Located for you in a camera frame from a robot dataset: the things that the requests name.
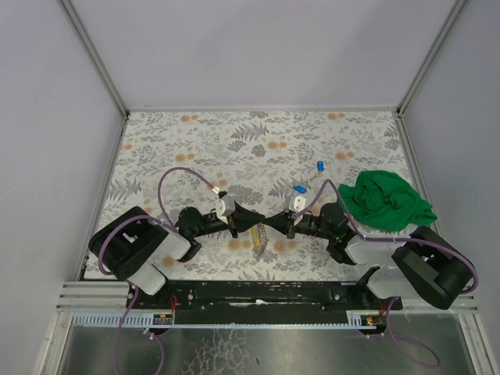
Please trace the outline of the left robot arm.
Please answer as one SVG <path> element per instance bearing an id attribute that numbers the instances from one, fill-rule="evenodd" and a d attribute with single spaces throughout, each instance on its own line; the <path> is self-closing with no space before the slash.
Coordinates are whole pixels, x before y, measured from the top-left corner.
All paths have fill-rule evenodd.
<path id="1" fill-rule="evenodd" d="M 237 203 L 206 214 L 187 207 L 172 231 L 135 206 L 94 234 L 88 249 L 98 258 L 102 273 L 133 284 L 147 295 L 156 295 L 166 285 L 167 276 L 154 266 L 153 254 L 161 252 L 185 263 L 202 247 L 196 238 L 225 230 L 236 238 L 264 220 L 264 215 Z"/>

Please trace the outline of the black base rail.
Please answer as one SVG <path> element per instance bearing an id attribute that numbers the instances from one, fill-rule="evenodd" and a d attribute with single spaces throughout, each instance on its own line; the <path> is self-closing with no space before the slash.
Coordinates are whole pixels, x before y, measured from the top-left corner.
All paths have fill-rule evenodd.
<path id="1" fill-rule="evenodd" d="M 182 325 L 319 325 L 347 323 L 349 312 L 377 315 L 390 302 L 360 281 L 171 280 L 153 296 L 141 291 L 133 309 L 171 310 Z"/>

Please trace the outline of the green cloth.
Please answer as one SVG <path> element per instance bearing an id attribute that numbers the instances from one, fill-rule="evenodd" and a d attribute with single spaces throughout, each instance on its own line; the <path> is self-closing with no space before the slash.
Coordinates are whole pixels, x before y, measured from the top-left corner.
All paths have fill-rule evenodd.
<path id="1" fill-rule="evenodd" d="M 342 184 L 338 191 L 353 218 L 377 230 L 399 232 L 437 220 L 433 206 L 396 173 L 365 170 L 354 185 Z"/>

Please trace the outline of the blue tag lower key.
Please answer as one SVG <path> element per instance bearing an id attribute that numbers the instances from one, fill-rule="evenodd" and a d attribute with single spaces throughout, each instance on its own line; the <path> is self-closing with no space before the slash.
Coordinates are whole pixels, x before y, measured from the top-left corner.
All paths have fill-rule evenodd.
<path id="1" fill-rule="evenodd" d="M 307 189 L 301 185 L 295 185 L 293 188 L 300 194 L 305 194 L 307 192 Z"/>

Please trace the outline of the numbered keyring organizer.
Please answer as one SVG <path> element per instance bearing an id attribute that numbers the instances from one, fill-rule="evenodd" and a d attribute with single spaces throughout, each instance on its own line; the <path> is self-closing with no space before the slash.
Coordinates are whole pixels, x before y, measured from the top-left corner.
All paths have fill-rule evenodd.
<path id="1" fill-rule="evenodd" d="M 265 226 L 262 223 L 251 228 L 253 251 L 257 256 L 261 256 L 266 250 L 269 239 L 266 235 Z"/>

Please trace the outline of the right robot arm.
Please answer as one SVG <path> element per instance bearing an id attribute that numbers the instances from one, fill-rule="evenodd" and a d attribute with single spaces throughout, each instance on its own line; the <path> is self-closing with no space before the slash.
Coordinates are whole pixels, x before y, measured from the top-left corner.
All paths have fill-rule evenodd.
<path id="1" fill-rule="evenodd" d="M 327 203 L 317 216 L 286 209 L 264 223 L 288 238 L 301 234 L 327 240 L 327 252 L 337 263 L 373 267 L 366 287 L 379 299 L 420 297 L 437 309 L 449 309 L 475 281 L 465 258 L 429 227 L 417 227 L 400 241 L 370 241 L 355 232 L 337 203 Z"/>

